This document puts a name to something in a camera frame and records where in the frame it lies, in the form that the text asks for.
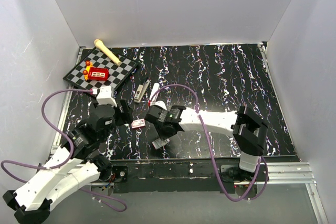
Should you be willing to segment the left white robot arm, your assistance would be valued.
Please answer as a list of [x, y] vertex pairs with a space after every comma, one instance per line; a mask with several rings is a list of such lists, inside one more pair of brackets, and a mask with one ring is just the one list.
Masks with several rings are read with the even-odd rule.
[[3, 199], [14, 210], [18, 223], [43, 223], [65, 198], [96, 180], [113, 176], [111, 162], [102, 154], [91, 157], [100, 144], [116, 130], [133, 121], [126, 100], [119, 105], [93, 103], [87, 119], [68, 132], [50, 160], [17, 190], [8, 190]]

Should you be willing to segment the red white staple box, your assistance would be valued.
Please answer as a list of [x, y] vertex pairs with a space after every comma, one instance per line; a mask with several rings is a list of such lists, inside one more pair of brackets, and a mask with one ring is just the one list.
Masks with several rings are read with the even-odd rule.
[[134, 120], [134, 121], [131, 123], [131, 127], [132, 127], [133, 129], [137, 129], [137, 128], [145, 127], [145, 120], [144, 120], [144, 119]]

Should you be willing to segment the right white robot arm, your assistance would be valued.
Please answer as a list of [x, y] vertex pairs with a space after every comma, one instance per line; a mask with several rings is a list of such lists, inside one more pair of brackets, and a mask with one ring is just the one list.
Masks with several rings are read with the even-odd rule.
[[162, 140], [177, 132], [202, 131], [233, 137], [241, 150], [238, 176], [251, 180], [257, 174], [257, 164], [264, 154], [268, 123], [251, 108], [240, 106], [237, 111], [196, 111], [181, 105], [166, 110], [159, 105], [149, 107], [145, 120], [152, 123]]

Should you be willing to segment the staple box tray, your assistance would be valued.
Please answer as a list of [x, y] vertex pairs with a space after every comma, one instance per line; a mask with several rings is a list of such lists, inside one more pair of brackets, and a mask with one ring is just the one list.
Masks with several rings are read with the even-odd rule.
[[165, 146], [166, 144], [168, 144], [169, 142], [170, 142], [169, 139], [165, 139], [165, 140], [163, 140], [163, 139], [161, 139], [161, 138], [158, 138], [158, 139], [156, 139], [155, 141], [152, 142], [152, 145], [154, 146], [154, 148], [155, 148], [156, 150], [158, 150], [159, 148], [164, 147], [164, 146]]

